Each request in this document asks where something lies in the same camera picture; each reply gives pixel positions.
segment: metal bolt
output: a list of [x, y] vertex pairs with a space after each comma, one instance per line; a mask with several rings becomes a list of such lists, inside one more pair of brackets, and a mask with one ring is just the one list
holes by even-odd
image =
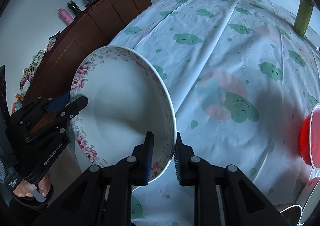
[[235, 165], [231, 164], [231, 165], [228, 165], [228, 170], [230, 172], [236, 172], [238, 168]]
[[198, 162], [200, 162], [200, 157], [198, 157], [198, 156], [193, 156], [193, 157], [191, 157], [191, 161], [192, 162], [194, 162], [194, 163], [198, 163]]
[[94, 164], [94, 165], [90, 166], [89, 170], [90, 170], [90, 172], [94, 173], [99, 170], [99, 166]]
[[128, 161], [129, 163], [133, 163], [133, 162], [135, 162], [136, 160], [137, 160], [137, 158], [136, 158], [135, 156], [133, 156], [133, 155], [127, 157], [127, 161]]

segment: white tablecloth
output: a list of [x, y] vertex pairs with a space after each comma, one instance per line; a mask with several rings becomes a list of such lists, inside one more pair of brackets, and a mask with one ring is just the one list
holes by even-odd
[[[110, 44], [134, 49], [160, 73], [184, 144], [211, 164], [235, 164], [273, 204], [294, 202], [317, 173], [297, 137], [320, 99], [319, 36], [268, 0], [159, 0]], [[191, 187], [174, 162], [133, 192], [137, 225], [193, 225]]]

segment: human hand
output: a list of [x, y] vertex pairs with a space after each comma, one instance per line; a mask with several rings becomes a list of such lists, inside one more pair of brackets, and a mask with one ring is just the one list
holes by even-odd
[[[38, 182], [39, 191], [43, 197], [46, 197], [50, 191], [50, 175], [46, 173], [40, 182]], [[32, 197], [32, 191], [36, 190], [37, 187], [34, 184], [22, 180], [13, 193], [18, 197]]]

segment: white ceramic plate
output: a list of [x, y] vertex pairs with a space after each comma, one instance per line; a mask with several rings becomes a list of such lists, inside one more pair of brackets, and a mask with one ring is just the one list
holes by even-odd
[[310, 217], [320, 200], [320, 177], [310, 180], [302, 189], [296, 204], [302, 207], [302, 215], [299, 225], [303, 225]]
[[151, 181], [166, 170], [176, 142], [175, 114], [161, 77], [144, 57], [116, 45], [95, 50], [78, 68], [70, 101], [81, 95], [89, 102], [72, 125], [91, 163], [116, 164], [152, 131]]

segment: red object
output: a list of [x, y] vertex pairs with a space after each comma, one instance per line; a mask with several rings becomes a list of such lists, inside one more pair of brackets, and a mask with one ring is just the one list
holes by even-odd
[[312, 113], [304, 120], [298, 137], [299, 155], [314, 170], [320, 170], [320, 106], [314, 106]]
[[302, 127], [298, 137], [299, 155], [303, 158], [307, 165], [311, 165], [310, 151], [309, 151], [309, 126], [311, 114], [303, 121]]

